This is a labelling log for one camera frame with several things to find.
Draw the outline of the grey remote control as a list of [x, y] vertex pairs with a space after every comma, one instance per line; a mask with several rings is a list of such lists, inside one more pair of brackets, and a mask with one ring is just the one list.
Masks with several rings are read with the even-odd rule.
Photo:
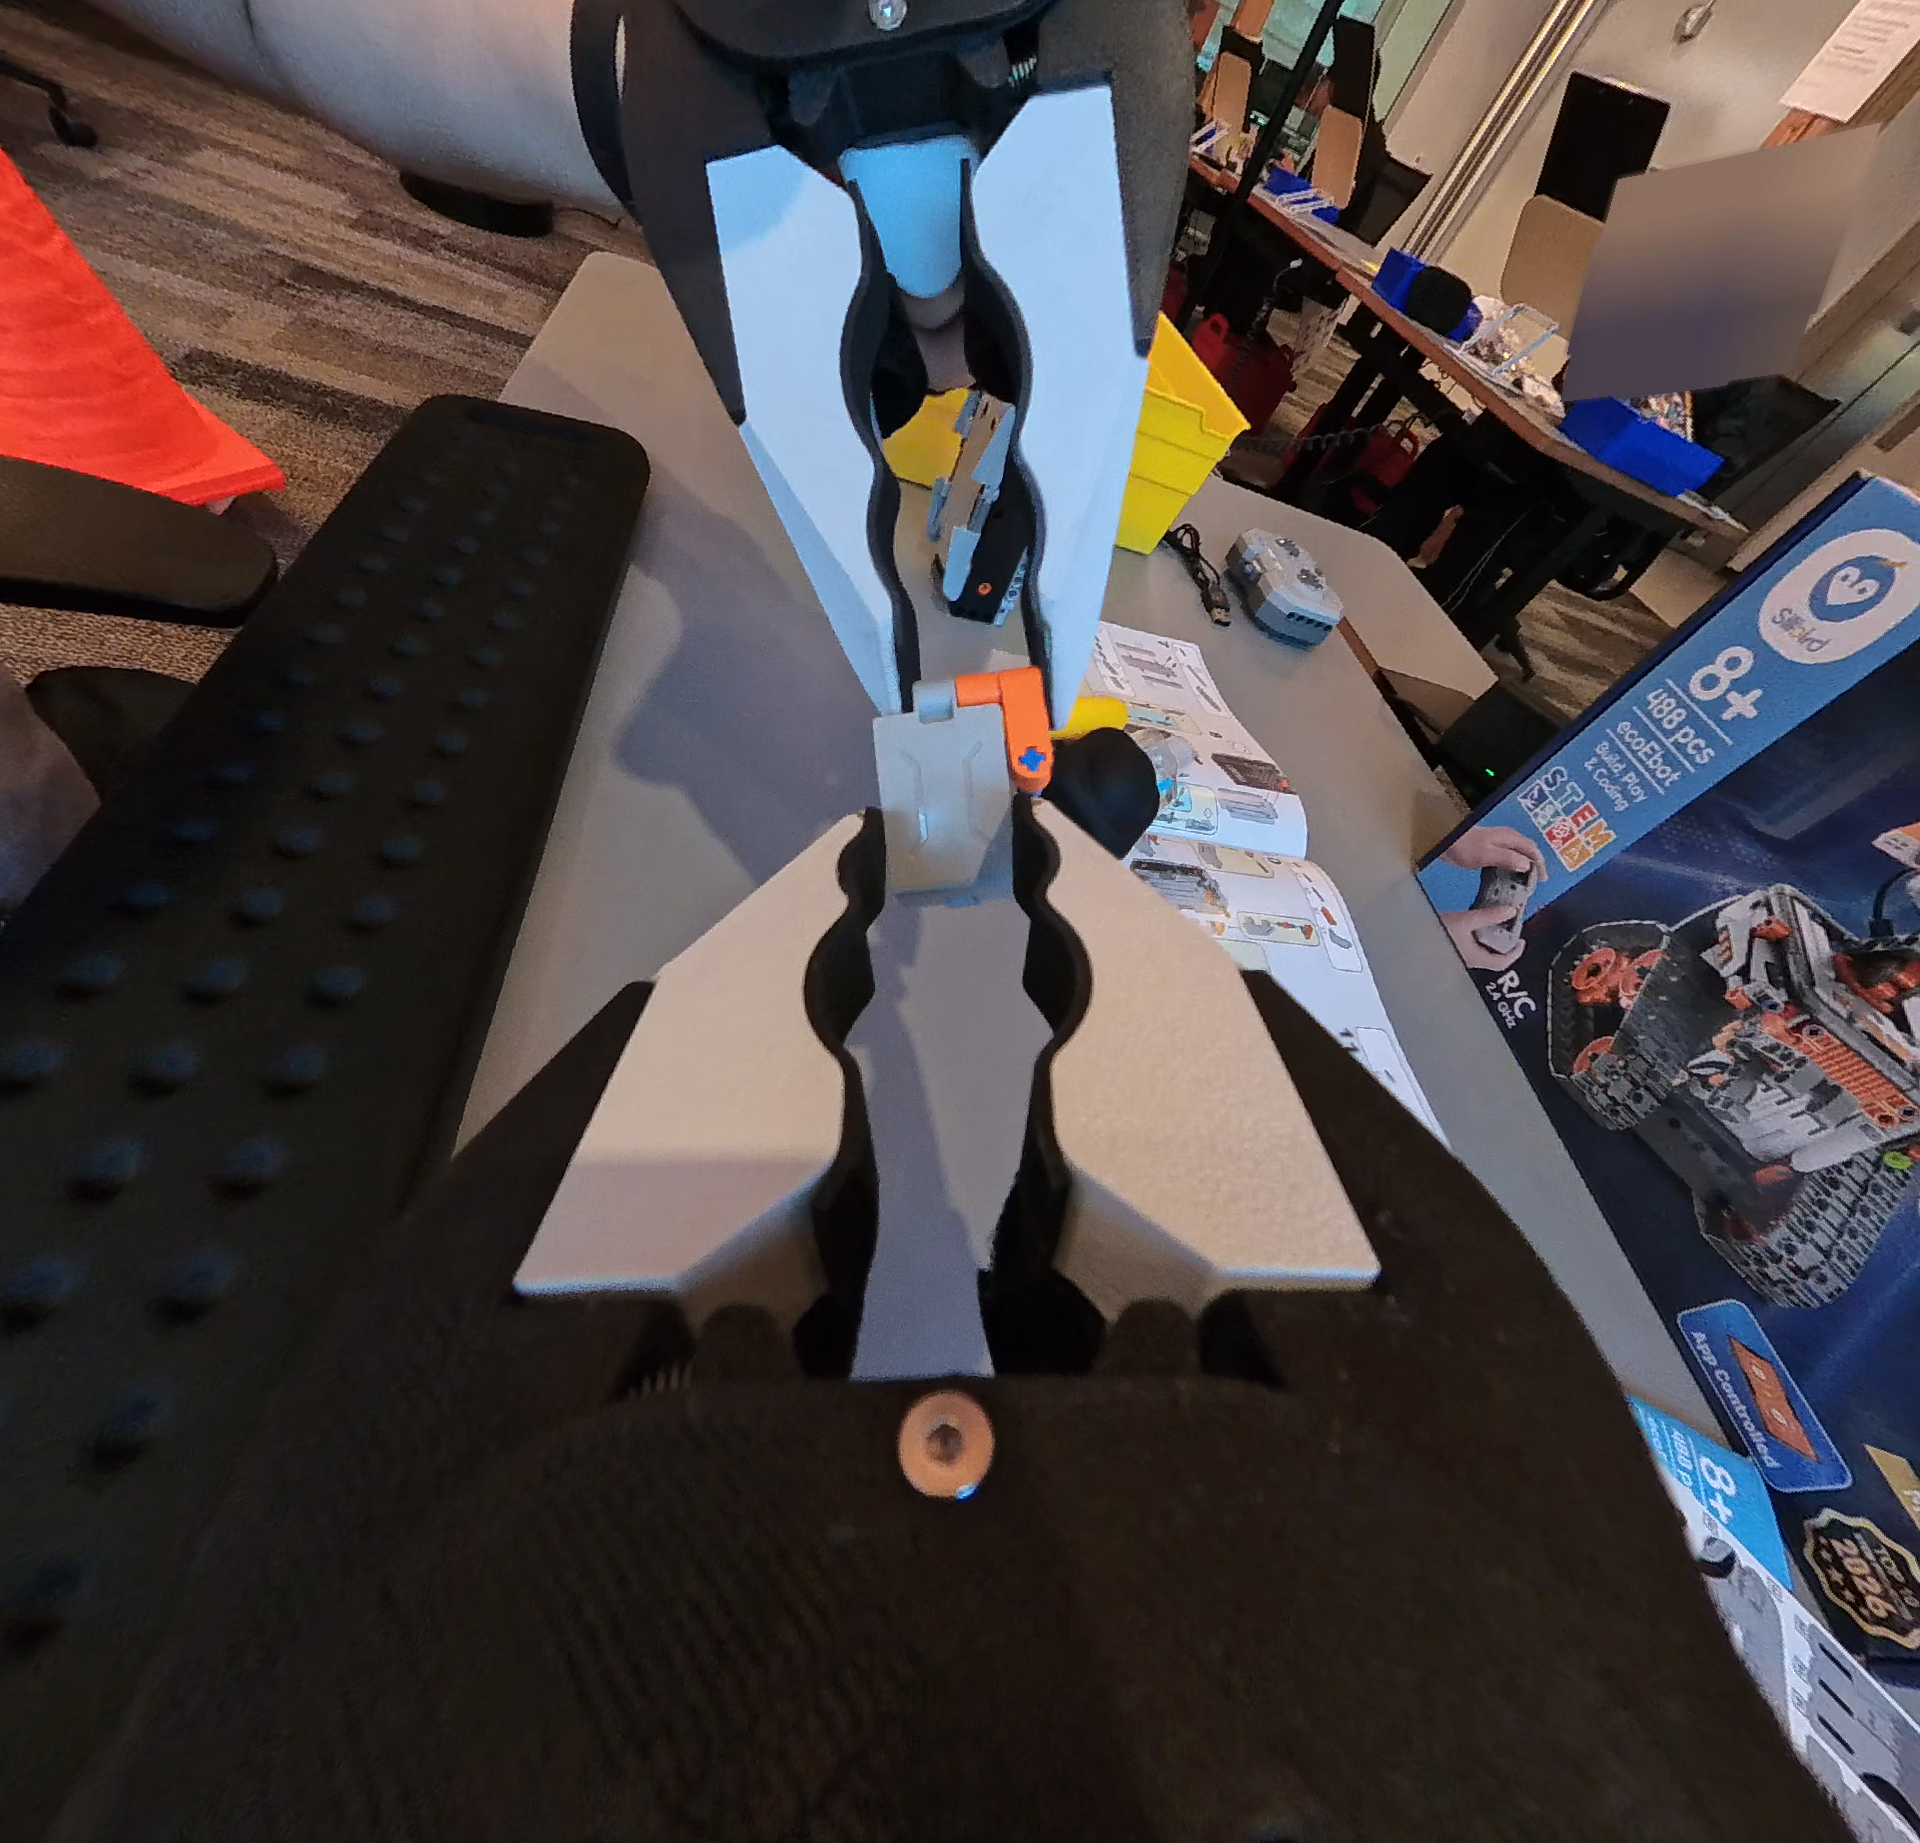
[[1222, 577], [1257, 631], [1296, 650], [1321, 645], [1345, 615], [1315, 560], [1286, 536], [1240, 532]]

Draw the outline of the black perforated office chair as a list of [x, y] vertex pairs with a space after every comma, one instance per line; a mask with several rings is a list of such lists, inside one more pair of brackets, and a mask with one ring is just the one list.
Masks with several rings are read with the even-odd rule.
[[647, 484], [633, 435], [423, 405], [7, 926], [7, 1830], [447, 1146]]

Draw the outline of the black grey brick assembly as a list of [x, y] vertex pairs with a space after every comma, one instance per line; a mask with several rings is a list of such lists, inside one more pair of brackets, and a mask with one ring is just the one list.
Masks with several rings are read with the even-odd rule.
[[955, 420], [962, 443], [929, 489], [927, 541], [952, 615], [998, 625], [1017, 601], [1037, 536], [1037, 511], [1015, 453], [1015, 411], [969, 391]]

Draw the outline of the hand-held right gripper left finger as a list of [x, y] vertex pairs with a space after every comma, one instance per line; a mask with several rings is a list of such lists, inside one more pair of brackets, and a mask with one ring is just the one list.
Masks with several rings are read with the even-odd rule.
[[877, 1159], [847, 1039], [874, 997], [883, 902], [871, 809], [659, 971], [514, 1276], [520, 1297], [647, 1297], [695, 1327], [747, 1305], [790, 1335], [803, 1373], [850, 1373]]

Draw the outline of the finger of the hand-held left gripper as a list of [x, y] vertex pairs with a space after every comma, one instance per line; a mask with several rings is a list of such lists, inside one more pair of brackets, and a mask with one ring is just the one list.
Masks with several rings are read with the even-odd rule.
[[1011, 325], [1011, 454], [1037, 524], [1027, 645], [1062, 725], [1096, 644], [1149, 368], [1108, 82], [1021, 106], [969, 187], [969, 267]]
[[767, 145], [707, 165], [742, 440], [847, 661], [898, 714], [920, 676], [901, 583], [901, 484], [877, 428], [877, 356], [891, 281], [848, 189]]

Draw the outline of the wooden sheet stand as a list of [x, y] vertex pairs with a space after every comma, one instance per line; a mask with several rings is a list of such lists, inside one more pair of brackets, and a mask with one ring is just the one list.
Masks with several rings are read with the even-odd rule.
[[1534, 309], [1569, 338], [1601, 231], [1601, 218], [1531, 195], [1502, 263], [1501, 297]]

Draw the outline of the blue parts bin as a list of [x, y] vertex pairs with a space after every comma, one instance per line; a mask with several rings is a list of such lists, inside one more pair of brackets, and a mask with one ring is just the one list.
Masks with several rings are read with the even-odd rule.
[[1476, 296], [1461, 276], [1430, 266], [1404, 249], [1386, 252], [1372, 279], [1372, 292], [1398, 315], [1450, 344], [1468, 344], [1484, 321]]
[[1569, 402], [1561, 434], [1598, 464], [1668, 498], [1701, 491], [1723, 468], [1715, 450], [1669, 431], [1617, 396]]

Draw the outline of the grey desk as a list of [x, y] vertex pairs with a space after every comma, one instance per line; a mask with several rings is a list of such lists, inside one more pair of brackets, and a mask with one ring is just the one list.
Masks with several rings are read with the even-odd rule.
[[[803, 579], [659, 274], [594, 255], [504, 398], [647, 450], [633, 570], [477, 1061], [456, 1145], [613, 993], [877, 800], [873, 705]], [[1187, 636], [1304, 798], [1310, 853], [1356, 916], [1392, 1028], [1452, 1153], [1552, 1266], [1629, 1393], [1717, 1436], [1668, 1321], [1608, 1231], [1412, 865], [1457, 812], [1342, 640], [1210, 631], [1187, 579], [1121, 555], [1109, 615]], [[1010, 902], [898, 905], [853, 1034], [881, 1183], [861, 1375], [985, 1371], [976, 1271], [1011, 1183], [1045, 1026]]]

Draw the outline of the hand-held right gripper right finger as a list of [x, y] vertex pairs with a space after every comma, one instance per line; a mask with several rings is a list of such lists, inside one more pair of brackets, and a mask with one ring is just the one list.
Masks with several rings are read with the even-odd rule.
[[1141, 1303], [1201, 1322], [1226, 1299], [1374, 1285], [1257, 986], [1051, 802], [1015, 802], [1011, 853], [1047, 1039], [981, 1276], [994, 1371], [1084, 1371]]

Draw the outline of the grey panel brick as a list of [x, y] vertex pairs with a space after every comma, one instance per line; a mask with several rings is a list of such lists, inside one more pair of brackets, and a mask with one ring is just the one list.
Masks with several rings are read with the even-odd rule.
[[972, 680], [920, 682], [910, 705], [874, 720], [888, 886], [901, 898], [972, 905], [1011, 892], [1011, 778], [994, 693]]

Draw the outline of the white wall notice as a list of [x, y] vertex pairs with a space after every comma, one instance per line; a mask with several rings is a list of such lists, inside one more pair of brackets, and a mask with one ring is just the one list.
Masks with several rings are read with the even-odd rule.
[[1858, 0], [1788, 85], [1783, 108], [1835, 124], [1888, 120], [1917, 46], [1917, 0]]

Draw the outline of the blue robot kit box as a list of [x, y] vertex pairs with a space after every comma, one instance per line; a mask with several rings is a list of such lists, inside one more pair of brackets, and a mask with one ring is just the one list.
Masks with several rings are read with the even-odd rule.
[[1917, 501], [1840, 483], [1437, 845], [1446, 923], [1789, 1563], [1916, 1686]]

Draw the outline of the open instruction booklet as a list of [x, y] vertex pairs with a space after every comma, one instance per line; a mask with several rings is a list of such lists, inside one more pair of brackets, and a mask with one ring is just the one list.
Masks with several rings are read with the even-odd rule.
[[1353, 910], [1308, 855], [1302, 798], [1233, 715], [1201, 650], [1103, 621], [1082, 696], [1124, 703], [1129, 738], [1141, 726], [1164, 729], [1195, 748], [1187, 824], [1152, 824], [1128, 865], [1236, 967], [1270, 976], [1445, 1136], [1388, 1021]]

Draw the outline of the orange connector brick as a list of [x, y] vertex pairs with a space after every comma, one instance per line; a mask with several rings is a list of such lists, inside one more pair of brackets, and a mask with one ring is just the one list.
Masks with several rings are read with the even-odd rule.
[[1027, 743], [1051, 741], [1053, 745], [1053, 715], [1043, 673], [1033, 665], [1024, 665], [1010, 671], [958, 676], [953, 680], [953, 700], [962, 708], [983, 705], [998, 709], [1011, 787], [1021, 795], [1042, 798], [1053, 780], [1054, 751], [1051, 770], [1043, 772], [1043, 783], [1021, 780], [1010, 755]]

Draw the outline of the orange traffic cone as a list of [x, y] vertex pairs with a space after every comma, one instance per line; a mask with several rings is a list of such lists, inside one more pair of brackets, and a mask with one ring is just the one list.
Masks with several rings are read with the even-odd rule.
[[176, 384], [9, 156], [2, 453], [213, 511], [284, 486], [276, 464]]

